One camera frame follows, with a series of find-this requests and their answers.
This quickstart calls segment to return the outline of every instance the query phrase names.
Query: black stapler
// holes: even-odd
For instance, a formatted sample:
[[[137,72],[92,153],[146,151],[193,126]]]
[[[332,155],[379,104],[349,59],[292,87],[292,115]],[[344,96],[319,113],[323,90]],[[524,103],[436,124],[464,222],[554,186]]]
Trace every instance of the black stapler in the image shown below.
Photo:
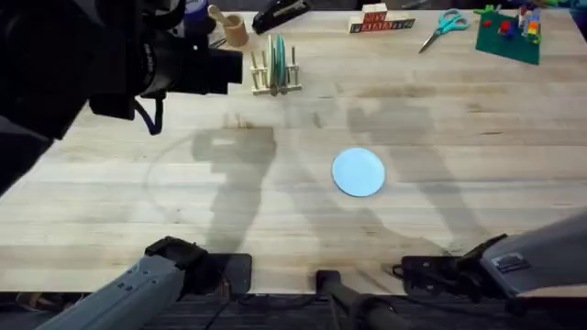
[[[307,0],[271,0],[253,19],[253,28],[257,34],[261,34],[309,10],[310,3]]]

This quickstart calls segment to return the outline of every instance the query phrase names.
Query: light blue plate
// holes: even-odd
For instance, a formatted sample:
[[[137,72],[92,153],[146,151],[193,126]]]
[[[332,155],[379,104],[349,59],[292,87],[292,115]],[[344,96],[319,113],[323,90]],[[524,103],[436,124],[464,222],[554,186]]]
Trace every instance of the light blue plate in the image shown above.
[[[334,159],[332,178],[343,192],[366,197],[383,187],[385,168],[379,157],[367,149],[348,148]]]

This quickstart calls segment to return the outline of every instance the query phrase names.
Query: green lego baseplate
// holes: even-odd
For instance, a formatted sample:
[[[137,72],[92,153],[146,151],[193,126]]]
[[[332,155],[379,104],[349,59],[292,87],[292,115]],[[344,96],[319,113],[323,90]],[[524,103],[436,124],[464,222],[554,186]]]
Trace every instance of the green lego baseplate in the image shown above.
[[[492,24],[484,27],[483,22],[490,20]],[[515,28],[515,33],[510,38],[505,38],[497,33],[503,21],[510,21]],[[509,59],[518,60],[538,65],[540,62],[540,43],[535,44],[522,36],[522,30],[517,27],[515,17],[501,15],[495,12],[487,12],[481,15],[479,22],[479,34],[477,35],[476,50],[485,51]]]

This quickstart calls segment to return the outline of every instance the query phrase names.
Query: wooden mug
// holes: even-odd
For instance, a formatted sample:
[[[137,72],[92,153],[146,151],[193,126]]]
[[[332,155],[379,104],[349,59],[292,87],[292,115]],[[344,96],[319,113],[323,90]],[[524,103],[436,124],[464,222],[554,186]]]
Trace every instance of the wooden mug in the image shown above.
[[[247,44],[249,34],[245,28],[245,20],[240,15],[230,14],[227,19],[232,23],[230,26],[223,25],[227,43],[233,47],[240,47]]]

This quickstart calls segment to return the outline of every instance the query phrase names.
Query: gray robot arm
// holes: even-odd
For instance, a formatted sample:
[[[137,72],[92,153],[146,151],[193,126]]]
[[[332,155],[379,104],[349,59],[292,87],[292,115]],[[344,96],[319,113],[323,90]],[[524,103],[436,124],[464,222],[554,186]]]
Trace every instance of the gray robot arm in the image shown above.
[[[38,330],[134,330],[185,294],[211,293],[229,285],[233,294],[250,288],[252,258],[208,254],[196,244],[165,237],[117,279]]]
[[[507,297],[587,283],[587,214],[508,236],[487,248],[482,267]]]
[[[37,329],[140,329],[177,302],[184,278],[185,270],[178,269],[173,260],[145,256],[104,288]]]
[[[447,292],[474,302],[586,284],[587,214],[519,236],[494,237],[461,257],[403,257],[392,271],[408,294]]]

